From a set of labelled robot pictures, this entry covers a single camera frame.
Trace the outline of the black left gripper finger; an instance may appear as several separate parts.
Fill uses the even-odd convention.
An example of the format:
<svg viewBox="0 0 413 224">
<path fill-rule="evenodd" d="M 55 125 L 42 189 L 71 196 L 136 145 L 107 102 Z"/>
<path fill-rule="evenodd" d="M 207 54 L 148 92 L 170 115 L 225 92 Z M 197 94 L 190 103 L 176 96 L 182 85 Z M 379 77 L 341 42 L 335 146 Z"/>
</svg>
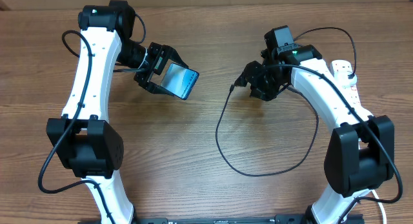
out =
<svg viewBox="0 0 413 224">
<path fill-rule="evenodd" d="M 174 94 L 160 85 L 150 82 L 150 93 L 152 94 L 164 94 L 174 97 Z"/>
<path fill-rule="evenodd" d="M 166 47 L 166 57 L 183 68 L 189 68 L 189 66 L 181 59 L 180 55 L 177 53 L 177 50 L 171 46 Z"/>
</svg>

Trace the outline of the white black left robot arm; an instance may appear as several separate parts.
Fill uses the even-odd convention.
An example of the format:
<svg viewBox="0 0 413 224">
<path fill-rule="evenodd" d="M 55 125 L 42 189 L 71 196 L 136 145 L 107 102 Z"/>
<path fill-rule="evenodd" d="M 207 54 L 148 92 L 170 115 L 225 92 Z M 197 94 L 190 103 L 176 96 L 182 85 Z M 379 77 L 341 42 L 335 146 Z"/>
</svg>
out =
<svg viewBox="0 0 413 224">
<path fill-rule="evenodd" d="M 116 72 L 131 72 L 151 94 L 187 99 L 199 78 L 168 45 L 144 47 L 132 39 L 136 11 L 126 2 L 87 5 L 78 15 L 81 40 L 70 97 L 59 118 L 50 118 L 46 134 L 51 155 L 86 185 L 101 223 L 136 223 L 137 214 L 121 180 L 122 137 L 110 126 L 108 100 Z"/>
</svg>

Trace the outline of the Galaxy S24 smartphone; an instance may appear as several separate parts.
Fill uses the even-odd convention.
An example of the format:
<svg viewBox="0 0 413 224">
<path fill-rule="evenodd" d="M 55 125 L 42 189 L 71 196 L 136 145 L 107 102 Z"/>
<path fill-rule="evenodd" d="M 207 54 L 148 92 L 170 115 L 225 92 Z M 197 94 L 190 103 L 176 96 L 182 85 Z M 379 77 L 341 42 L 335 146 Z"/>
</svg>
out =
<svg viewBox="0 0 413 224">
<path fill-rule="evenodd" d="M 171 63 L 161 81 L 161 87 L 178 98 L 186 100 L 198 78 L 198 72 L 184 68 L 176 63 Z"/>
</svg>

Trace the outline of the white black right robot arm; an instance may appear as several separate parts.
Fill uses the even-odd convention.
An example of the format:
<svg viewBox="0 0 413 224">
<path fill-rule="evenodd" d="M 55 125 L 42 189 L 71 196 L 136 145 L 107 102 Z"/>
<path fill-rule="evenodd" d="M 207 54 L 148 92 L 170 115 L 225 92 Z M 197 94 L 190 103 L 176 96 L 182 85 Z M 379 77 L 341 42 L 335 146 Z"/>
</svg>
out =
<svg viewBox="0 0 413 224">
<path fill-rule="evenodd" d="M 394 124 L 387 116 L 374 116 L 351 98 L 344 81 L 355 75 L 350 69 L 339 76 L 329 70 L 312 45 L 297 44 L 288 26 L 271 29 L 264 36 L 263 62 L 250 62 L 235 86 L 250 86 L 252 97 L 271 101 L 294 88 L 312 105 L 330 133 L 324 161 L 328 185 L 304 214 L 280 214 L 277 221 L 293 223 L 363 223 L 349 212 L 361 200 L 378 203 L 369 193 L 395 178 L 396 197 L 403 194 L 401 175 L 394 163 Z"/>
</svg>

